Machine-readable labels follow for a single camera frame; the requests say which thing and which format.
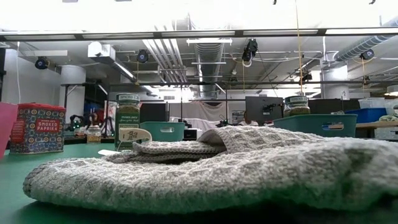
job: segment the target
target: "knitted dish cloth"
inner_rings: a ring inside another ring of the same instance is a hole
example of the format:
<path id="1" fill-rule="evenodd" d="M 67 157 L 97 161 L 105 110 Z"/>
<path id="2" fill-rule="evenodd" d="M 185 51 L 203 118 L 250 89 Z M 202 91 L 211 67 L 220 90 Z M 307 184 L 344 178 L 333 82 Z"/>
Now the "knitted dish cloth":
<path id="1" fill-rule="evenodd" d="M 25 178 L 23 190 L 57 205 L 163 214 L 268 200 L 364 210 L 398 194 L 397 143 L 252 126 L 212 129 L 198 141 L 224 144 L 226 152 L 180 165 L 129 162 L 128 153 L 50 161 Z"/>

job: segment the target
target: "spice jar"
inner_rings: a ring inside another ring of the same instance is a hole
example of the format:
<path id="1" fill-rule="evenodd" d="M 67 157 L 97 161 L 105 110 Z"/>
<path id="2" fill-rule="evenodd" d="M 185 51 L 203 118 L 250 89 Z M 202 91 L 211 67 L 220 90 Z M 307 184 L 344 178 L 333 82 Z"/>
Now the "spice jar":
<path id="1" fill-rule="evenodd" d="M 115 119 L 115 148 L 119 150 L 131 149 L 131 142 L 119 140 L 120 128 L 139 127 L 139 96 L 131 93 L 116 95 L 116 119 Z"/>
<path id="2" fill-rule="evenodd" d="M 285 98 L 284 116 L 310 114 L 306 96 L 290 96 Z"/>
<path id="3" fill-rule="evenodd" d="M 101 143 L 101 128 L 98 125 L 87 129 L 87 143 Z"/>

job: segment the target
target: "red tin can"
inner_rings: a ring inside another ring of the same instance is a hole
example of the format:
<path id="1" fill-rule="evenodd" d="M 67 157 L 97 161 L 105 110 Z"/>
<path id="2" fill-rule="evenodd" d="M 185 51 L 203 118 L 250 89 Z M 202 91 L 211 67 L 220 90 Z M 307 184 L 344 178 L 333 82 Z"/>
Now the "red tin can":
<path id="1" fill-rule="evenodd" d="M 65 108 L 38 103 L 18 105 L 11 131 L 10 154 L 63 151 Z"/>

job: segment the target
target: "jar lid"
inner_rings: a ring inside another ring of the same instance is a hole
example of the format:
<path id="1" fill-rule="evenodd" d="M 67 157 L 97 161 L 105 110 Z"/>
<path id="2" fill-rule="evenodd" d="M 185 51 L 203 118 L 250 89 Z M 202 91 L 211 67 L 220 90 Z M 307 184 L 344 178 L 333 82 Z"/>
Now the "jar lid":
<path id="1" fill-rule="evenodd" d="M 285 103 L 308 103 L 306 96 L 289 96 L 285 98 Z"/>
<path id="2" fill-rule="evenodd" d="M 139 96 L 132 93 L 119 93 L 116 95 L 116 101 L 139 103 Z"/>

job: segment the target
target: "pink object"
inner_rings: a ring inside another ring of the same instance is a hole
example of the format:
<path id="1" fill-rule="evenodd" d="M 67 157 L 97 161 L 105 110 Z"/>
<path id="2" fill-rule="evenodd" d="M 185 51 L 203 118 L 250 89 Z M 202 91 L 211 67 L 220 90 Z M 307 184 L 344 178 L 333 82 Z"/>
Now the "pink object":
<path id="1" fill-rule="evenodd" d="M 12 126 L 17 120 L 18 106 L 0 102 L 0 159 L 6 151 L 7 142 L 11 134 Z"/>

